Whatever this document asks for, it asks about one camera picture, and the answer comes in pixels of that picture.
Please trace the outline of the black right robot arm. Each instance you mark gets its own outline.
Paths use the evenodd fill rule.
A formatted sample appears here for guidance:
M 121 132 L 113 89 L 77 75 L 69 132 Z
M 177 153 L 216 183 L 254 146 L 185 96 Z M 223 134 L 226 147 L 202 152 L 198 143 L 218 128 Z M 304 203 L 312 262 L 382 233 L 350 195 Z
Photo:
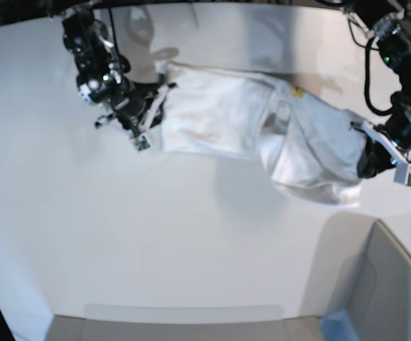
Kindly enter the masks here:
M 120 54 L 116 39 L 109 37 L 106 24 L 96 18 L 89 1 L 65 9 L 61 14 L 66 50 L 77 68 L 76 87 L 87 103 L 103 107 L 97 118 L 99 129 L 116 120 L 133 137 L 159 125 L 163 119 L 162 83 L 140 83 L 127 78 L 131 64 Z

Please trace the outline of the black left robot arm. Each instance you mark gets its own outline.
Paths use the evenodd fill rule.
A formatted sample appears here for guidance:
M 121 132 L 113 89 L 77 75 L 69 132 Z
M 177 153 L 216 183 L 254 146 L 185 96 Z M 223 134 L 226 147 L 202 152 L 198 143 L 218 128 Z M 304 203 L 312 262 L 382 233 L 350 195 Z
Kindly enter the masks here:
M 373 178 L 399 165 L 392 154 L 400 152 L 411 164 L 411 23 L 404 18 L 399 1 L 351 1 L 348 14 L 356 16 L 367 29 L 365 45 L 364 98 L 368 109 L 384 124 L 373 127 L 357 165 L 360 178 Z M 399 79 L 401 88 L 390 97 L 391 106 L 379 109 L 371 101 L 371 51 L 376 48 L 383 63 Z

